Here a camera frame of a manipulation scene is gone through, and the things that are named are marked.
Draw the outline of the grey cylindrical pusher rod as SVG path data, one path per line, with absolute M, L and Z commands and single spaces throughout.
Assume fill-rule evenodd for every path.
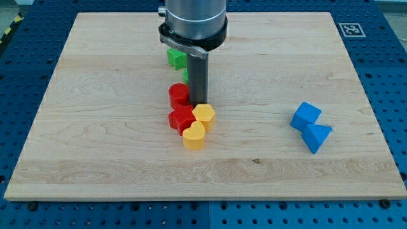
M 207 103 L 208 63 L 209 59 L 201 59 L 192 54 L 186 55 L 189 99 L 193 106 Z

